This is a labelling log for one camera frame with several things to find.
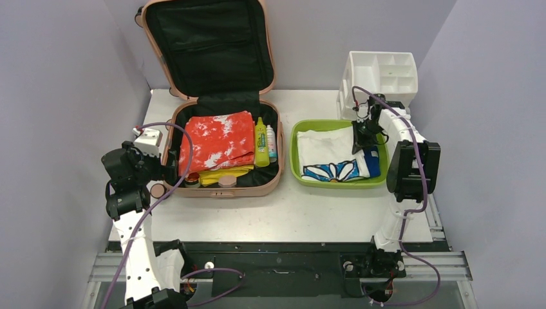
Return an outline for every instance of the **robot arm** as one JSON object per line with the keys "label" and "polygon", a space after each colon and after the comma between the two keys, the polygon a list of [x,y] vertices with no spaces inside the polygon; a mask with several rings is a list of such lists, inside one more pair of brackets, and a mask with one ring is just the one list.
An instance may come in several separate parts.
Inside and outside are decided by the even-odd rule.
{"label": "robot arm", "polygon": [[[385,100],[384,95],[377,95]],[[374,234],[372,241],[376,249],[381,252],[400,252],[399,236],[404,219],[404,212],[408,209],[422,207],[423,196],[422,180],[417,167],[413,139],[409,124],[419,147],[420,159],[428,187],[428,194],[434,191],[440,163],[440,146],[427,141],[411,123],[411,117],[400,102],[386,101],[398,115],[379,104],[370,97],[367,101],[368,118],[353,123],[355,132],[355,146],[368,147],[377,144],[375,135],[383,134],[387,141],[389,153],[389,169],[387,173],[387,189],[393,194],[388,205],[382,225]]]}
{"label": "robot arm", "polygon": [[[111,178],[106,186],[106,211],[118,232],[123,253],[133,228],[150,207],[146,185],[151,180],[163,179],[167,172],[160,163],[161,132],[146,128],[142,132],[136,130],[135,134],[134,143],[125,141],[121,149],[102,157]],[[187,308],[185,297],[178,293],[184,267],[180,247],[175,245],[156,253],[151,222],[152,217],[146,217],[133,237],[125,265],[126,306],[123,308]]]}
{"label": "robot arm", "polygon": [[[427,178],[428,193],[431,194],[436,186],[436,176],[440,162],[440,146],[427,141],[415,129],[410,121],[410,115],[404,108],[394,110],[404,117],[411,125],[417,139],[421,161],[424,164]],[[399,116],[388,109],[381,109],[378,125],[383,128],[389,139],[386,143],[389,152],[390,165],[387,173],[387,189],[393,193],[389,200],[388,212],[383,223],[374,235],[375,246],[387,252],[400,250],[398,238],[404,219],[404,211],[422,207],[423,190],[419,170],[415,161],[413,141],[407,125]]]}

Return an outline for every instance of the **cable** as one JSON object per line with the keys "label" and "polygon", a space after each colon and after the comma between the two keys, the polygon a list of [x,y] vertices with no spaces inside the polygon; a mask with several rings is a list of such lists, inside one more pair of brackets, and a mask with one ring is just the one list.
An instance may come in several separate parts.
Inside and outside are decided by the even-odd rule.
{"label": "cable", "polygon": [[[179,125],[168,123],[168,122],[153,122],[151,124],[145,124],[143,126],[140,126],[139,129],[145,129],[147,127],[153,127],[153,126],[171,126],[171,127],[174,127],[175,129],[180,130],[186,136],[186,138],[188,139],[188,142],[189,142],[189,160],[188,160],[188,164],[187,164],[186,168],[184,169],[184,173],[182,173],[182,174],[183,175],[187,174],[187,172],[189,170],[190,163],[191,163],[191,159],[193,158],[193,143],[191,142],[191,137],[188,135],[186,130],[184,130]],[[170,190],[167,191],[167,193],[165,193],[162,197],[160,197],[159,200],[157,200],[152,206],[150,206],[148,209],[146,209],[146,211],[143,213],[142,217],[140,217],[139,221],[136,223],[135,227],[133,227],[133,232],[131,233],[131,236],[129,237],[129,241],[127,242],[127,246],[125,247],[125,252],[123,252],[123,257],[121,259],[121,262],[120,262],[120,264],[118,266],[118,269],[116,270],[116,272],[114,274],[114,278],[112,279],[112,282],[110,282],[110,285],[108,286],[108,290],[106,291],[106,295],[104,296],[104,300],[102,301],[102,305],[100,306],[100,309],[105,309],[106,308],[106,305],[108,304],[108,301],[109,301],[110,297],[112,296],[112,291],[114,290],[114,285],[115,285],[116,281],[118,280],[118,278],[119,278],[119,276],[121,274],[121,271],[122,271],[123,267],[125,266],[125,263],[127,262],[127,258],[129,258],[129,251],[131,250],[131,247],[133,246],[133,238],[136,236],[136,234],[138,232],[138,228],[141,226],[142,222],[144,222],[144,219],[146,219],[146,217],[149,214],[151,214],[152,210],[157,205],[159,205],[159,203],[161,203],[166,198],[168,198],[174,192],[174,190],[182,184],[183,181],[184,181],[184,177],[181,177],[179,179],[179,181]]]}
{"label": "cable", "polygon": [[364,89],[362,87],[353,86],[351,88],[351,92],[352,92],[352,95],[353,95],[353,100],[355,101],[355,104],[357,104],[357,106],[358,106],[358,101],[357,101],[356,96],[355,96],[355,89],[358,89],[358,90],[364,92],[365,94],[369,95],[374,100],[379,102],[383,107],[385,107],[386,109],[391,111],[391,113],[393,113],[395,116],[399,117],[404,122],[406,127],[408,127],[409,134],[411,135],[411,141],[413,142],[413,148],[415,150],[415,160],[417,161],[417,167],[419,169],[419,174],[421,175],[421,183],[422,183],[422,186],[423,186],[423,206],[421,208],[419,208],[419,209],[407,209],[407,210],[404,211],[404,219],[402,220],[402,229],[400,230],[400,236],[398,237],[398,242],[400,243],[400,249],[402,249],[403,253],[405,253],[410,258],[416,259],[417,261],[423,262],[423,263],[427,264],[428,266],[430,266],[434,270],[434,272],[436,273],[436,277],[438,278],[437,282],[436,282],[436,287],[434,288],[434,291],[432,291],[432,293],[430,293],[428,296],[426,296],[426,297],[424,297],[422,299],[419,299],[418,301],[411,301],[411,302],[405,302],[405,303],[380,303],[380,302],[377,302],[377,301],[375,301],[373,299],[372,299],[372,301],[373,301],[373,303],[380,304],[381,306],[414,306],[416,304],[422,304],[422,303],[428,301],[429,299],[431,299],[432,297],[435,297],[436,294],[438,294],[438,291],[440,290],[440,272],[438,271],[438,269],[434,265],[432,265],[428,261],[425,261],[424,259],[422,259],[422,258],[420,258],[418,256],[414,256],[413,254],[409,253],[406,250],[406,248],[404,248],[404,244],[402,243],[402,238],[404,236],[404,229],[406,228],[406,224],[407,224],[408,214],[417,214],[417,213],[420,213],[420,212],[424,212],[426,210],[426,207],[427,207],[427,204],[428,204],[428,188],[427,188],[423,163],[421,162],[421,156],[419,154],[419,145],[417,144],[417,138],[415,137],[415,133],[413,132],[413,128],[412,128],[412,126],[410,125],[410,123],[408,122],[407,119],[405,119],[404,117],[401,117],[398,112],[396,112],[392,107],[390,107],[387,103],[385,103],[383,100],[381,100],[377,95],[374,95],[373,93],[369,92],[368,90],[366,90],[366,89]]}
{"label": "cable", "polygon": [[[172,118],[170,118],[169,120],[167,120],[165,122],[171,123],[171,120],[172,120]],[[168,132],[169,131],[169,126],[165,126],[165,129],[167,129],[167,132]]]}
{"label": "cable", "polygon": [[243,285],[243,278],[245,277],[245,274],[243,274],[239,270],[236,270],[236,269],[233,269],[233,268],[206,268],[206,269],[199,269],[199,270],[196,270],[194,272],[190,272],[189,274],[186,274],[182,278],[180,278],[180,280],[187,279],[187,278],[189,278],[191,276],[194,276],[196,274],[201,274],[202,272],[232,272],[234,274],[239,275],[239,278],[241,278],[241,281],[236,286],[230,288],[229,290],[225,291],[224,293],[222,293],[220,295],[214,296],[213,298],[207,299],[206,301],[202,301],[200,303],[188,304],[188,307],[197,307],[197,306],[201,306],[203,304],[208,304],[208,303],[211,303],[213,301],[219,300],[220,298],[222,298],[222,297],[226,296],[227,294],[229,294],[229,293],[237,290],[238,288],[240,288],[241,285]]}

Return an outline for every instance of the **suitcase lid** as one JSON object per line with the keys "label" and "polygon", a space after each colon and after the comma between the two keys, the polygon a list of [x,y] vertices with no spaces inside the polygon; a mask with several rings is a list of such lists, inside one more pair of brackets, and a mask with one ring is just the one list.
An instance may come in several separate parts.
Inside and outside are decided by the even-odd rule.
{"label": "suitcase lid", "polygon": [[142,26],[179,97],[273,88],[263,0],[152,0]]}

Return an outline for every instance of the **blue cloth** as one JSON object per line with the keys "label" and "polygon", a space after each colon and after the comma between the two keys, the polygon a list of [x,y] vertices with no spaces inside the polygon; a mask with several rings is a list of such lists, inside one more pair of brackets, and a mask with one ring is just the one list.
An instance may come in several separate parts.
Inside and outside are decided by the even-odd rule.
{"label": "blue cloth", "polygon": [[[364,150],[364,161],[368,167],[370,178],[381,175],[379,149],[377,146]],[[349,182],[351,180],[362,179],[357,160],[304,166],[303,176],[304,178],[310,177],[321,182]]]}

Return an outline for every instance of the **white wall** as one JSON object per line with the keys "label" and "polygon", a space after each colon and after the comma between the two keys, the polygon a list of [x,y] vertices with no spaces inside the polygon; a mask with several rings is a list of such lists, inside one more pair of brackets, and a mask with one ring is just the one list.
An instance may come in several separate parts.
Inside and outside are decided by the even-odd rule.
{"label": "white wall", "polygon": [[0,3],[0,308],[78,308],[106,244],[100,157],[149,89],[106,5]]}
{"label": "white wall", "polygon": [[[421,63],[456,0],[266,0],[277,89],[338,89],[350,50],[411,52]],[[152,88],[168,88],[133,21],[147,0],[105,0]]]}
{"label": "white wall", "polygon": [[545,308],[546,1],[458,0],[419,68],[416,125],[481,309]]}

